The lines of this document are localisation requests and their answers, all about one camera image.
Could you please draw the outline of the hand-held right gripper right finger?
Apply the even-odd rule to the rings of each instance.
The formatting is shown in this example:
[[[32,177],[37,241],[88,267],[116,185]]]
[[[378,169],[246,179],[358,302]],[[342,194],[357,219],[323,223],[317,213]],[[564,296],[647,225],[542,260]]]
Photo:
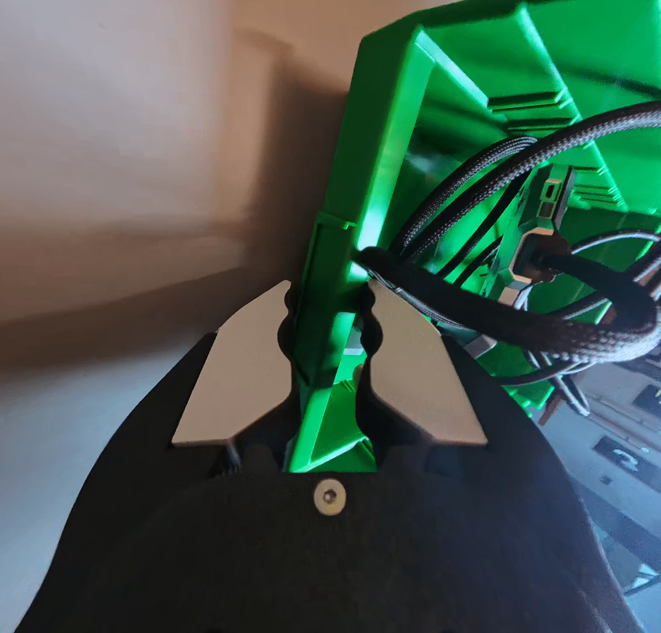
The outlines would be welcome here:
[[[394,448],[425,463],[444,447],[482,448],[488,439],[439,331],[406,301],[372,280],[360,295],[361,345],[356,422],[377,466]]]

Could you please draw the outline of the silver usb hub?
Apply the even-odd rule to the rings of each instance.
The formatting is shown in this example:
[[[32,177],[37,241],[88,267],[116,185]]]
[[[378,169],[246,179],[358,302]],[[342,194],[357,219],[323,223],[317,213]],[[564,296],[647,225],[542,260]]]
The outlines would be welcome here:
[[[540,283],[550,283],[560,272],[544,265],[545,256],[569,255],[570,243],[552,225],[534,227],[525,232],[517,246],[508,270],[512,276],[510,288],[523,291]]]

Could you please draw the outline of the black usb hub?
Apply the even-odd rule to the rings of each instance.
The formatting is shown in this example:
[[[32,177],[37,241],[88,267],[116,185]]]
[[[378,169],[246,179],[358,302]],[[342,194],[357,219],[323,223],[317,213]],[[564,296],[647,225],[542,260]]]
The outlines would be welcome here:
[[[557,232],[574,190],[574,166],[550,164],[540,167],[533,179],[530,201],[538,226]]]

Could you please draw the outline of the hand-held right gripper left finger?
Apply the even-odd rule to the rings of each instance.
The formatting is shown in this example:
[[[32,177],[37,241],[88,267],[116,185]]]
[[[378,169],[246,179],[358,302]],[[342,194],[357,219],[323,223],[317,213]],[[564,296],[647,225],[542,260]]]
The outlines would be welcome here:
[[[263,443],[284,453],[301,424],[292,364],[292,282],[283,280],[217,330],[172,437],[174,447]]]

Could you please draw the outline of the green plastic bin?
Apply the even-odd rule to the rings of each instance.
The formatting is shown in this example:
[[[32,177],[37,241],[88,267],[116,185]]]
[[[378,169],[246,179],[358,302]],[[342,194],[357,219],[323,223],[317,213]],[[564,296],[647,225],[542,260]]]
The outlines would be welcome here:
[[[660,249],[523,291],[508,270],[538,226],[540,167],[577,171],[559,233],[571,252],[660,228],[660,0],[466,0],[363,38],[295,312],[302,425],[288,471],[367,443],[356,422],[360,295],[375,280],[539,407],[571,377],[660,341],[660,297],[640,281]]]

